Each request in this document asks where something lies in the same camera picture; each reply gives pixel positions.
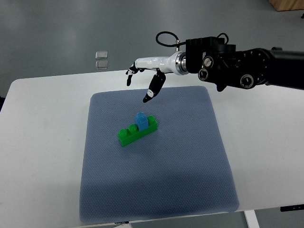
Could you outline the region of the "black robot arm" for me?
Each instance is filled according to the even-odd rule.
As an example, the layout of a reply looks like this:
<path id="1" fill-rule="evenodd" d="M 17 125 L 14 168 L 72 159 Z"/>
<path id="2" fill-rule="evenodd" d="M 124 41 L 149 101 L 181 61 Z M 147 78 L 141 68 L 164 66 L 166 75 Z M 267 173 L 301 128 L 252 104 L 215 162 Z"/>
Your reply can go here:
<path id="1" fill-rule="evenodd" d="M 237 51 L 228 38 L 187 39 L 186 51 L 177 61 L 183 73 L 197 74 L 199 80 L 214 83 L 219 92 L 227 86 L 252 89 L 257 85 L 304 88 L 304 54 L 254 48 Z"/>

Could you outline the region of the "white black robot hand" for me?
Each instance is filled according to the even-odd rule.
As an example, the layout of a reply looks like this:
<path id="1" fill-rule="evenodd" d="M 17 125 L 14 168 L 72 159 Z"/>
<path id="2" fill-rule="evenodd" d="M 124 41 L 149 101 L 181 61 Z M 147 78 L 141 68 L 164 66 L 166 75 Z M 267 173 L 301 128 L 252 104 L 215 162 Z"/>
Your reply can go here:
<path id="1" fill-rule="evenodd" d="M 153 70 L 156 73 L 154 74 L 148 91 L 143 98 L 143 102 L 146 103 L 152 100 L 154 97 L 158 95 L 160 90 L 162 89 L 165 80 L 166 73 L 177 73 L 176 68 L 176 58 L 179 52 L 174 53 L 170 57 L 145 57 L 139 58 L 134 61 L 131 67 L 125 73 L 127 78 L 127 86 L 131 85 L 132 76 L 136 73 L 143 72 L 144 70 Z"/>

